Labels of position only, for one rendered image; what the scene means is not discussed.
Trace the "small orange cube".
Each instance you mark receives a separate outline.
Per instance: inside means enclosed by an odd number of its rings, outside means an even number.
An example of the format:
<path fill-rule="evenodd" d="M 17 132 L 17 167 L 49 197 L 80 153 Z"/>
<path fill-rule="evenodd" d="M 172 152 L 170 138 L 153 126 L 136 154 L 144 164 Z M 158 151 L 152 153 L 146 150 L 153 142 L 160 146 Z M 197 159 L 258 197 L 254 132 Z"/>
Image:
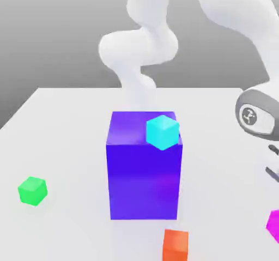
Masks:
<path fill-rule="evenodd" d="M 187 261 L 189 233 L 166 229 L 163 239 L 162 261 Z"/>

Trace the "small green cube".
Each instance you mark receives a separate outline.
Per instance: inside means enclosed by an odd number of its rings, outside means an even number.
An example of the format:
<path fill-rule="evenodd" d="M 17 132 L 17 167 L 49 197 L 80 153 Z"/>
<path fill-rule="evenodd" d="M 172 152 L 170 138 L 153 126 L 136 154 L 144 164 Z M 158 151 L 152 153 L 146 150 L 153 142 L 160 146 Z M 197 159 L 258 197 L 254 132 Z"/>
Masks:
<path fill-rule="evenodd" d="M 28 177 L 17 189 L 21 202 L 32 206 L 37 206 L 48 194 L 46 181 L 35 177 Z"/>

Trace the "large purple box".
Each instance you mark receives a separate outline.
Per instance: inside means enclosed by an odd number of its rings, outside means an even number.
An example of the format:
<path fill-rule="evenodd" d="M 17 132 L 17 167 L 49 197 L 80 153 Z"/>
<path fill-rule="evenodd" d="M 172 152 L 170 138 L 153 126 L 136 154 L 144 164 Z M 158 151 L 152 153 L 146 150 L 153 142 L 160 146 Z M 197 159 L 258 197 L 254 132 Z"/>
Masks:
<path fill-rule="evenodd" d="M 159 150 L 145 140 L 146 122 L 174 112 L 114 111 L 106 141 L 113 220 L 175 220 L 183 143 Z"/>

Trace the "small magenta cube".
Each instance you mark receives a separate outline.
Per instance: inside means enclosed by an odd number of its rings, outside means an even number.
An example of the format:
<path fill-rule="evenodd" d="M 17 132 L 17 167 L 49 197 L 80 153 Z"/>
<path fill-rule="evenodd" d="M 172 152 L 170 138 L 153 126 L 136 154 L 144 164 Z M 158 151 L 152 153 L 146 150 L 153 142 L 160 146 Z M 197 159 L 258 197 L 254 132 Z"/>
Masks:
<path fill-rule="evenodd" d="M 266 229 L 279 244 L 279 209 L 271 211 Z"/>

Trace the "small cyan cube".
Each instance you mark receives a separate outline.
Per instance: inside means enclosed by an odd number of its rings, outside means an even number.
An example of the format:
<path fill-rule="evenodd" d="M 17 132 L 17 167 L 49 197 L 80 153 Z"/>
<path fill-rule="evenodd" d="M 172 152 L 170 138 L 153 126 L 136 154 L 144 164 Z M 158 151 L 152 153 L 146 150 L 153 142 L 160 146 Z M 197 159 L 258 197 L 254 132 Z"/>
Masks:
<path fill-rule="evenodd" d="M 179 123 L 166 115 L 148 120 L 145 140 L 159 150 L 166 150 L 179 142 Z"/>

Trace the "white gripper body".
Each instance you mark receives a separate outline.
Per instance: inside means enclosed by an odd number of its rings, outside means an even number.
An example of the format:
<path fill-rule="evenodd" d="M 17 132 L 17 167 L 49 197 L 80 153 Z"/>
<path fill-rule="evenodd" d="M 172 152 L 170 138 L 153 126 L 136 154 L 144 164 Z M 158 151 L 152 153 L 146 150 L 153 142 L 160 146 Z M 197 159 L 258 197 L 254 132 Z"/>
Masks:
<path fill-rule="evenodd" d="M 266 166 L 265 171 L 270 177 L 273 178 L 273 180 L 279 183 L 279 165 Z"/>

